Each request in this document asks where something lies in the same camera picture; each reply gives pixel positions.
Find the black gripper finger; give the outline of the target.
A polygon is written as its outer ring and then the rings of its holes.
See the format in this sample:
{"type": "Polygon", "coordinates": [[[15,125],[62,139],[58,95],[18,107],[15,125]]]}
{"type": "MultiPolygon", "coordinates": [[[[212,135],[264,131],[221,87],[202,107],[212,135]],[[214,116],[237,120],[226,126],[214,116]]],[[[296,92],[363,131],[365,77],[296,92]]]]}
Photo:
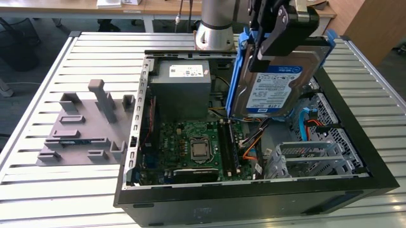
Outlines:
{"type": "Polygon", "coordinates": [[[306,4],[280,4],[277,23],[270,35],[261,45],[256,45],[254,37],[250,42],[252,48],[249,70],[265,72],[272,57],[288,56],[296,48],[304,44],[320,26],[317,10],[306,4]]]}
{"type": "Polygon", "coordinates": [[[266,35],[274,30],[278,17],[278,0],[250,0],[250,31],[253,33],[256,45],[261,45],[266,35]]]}

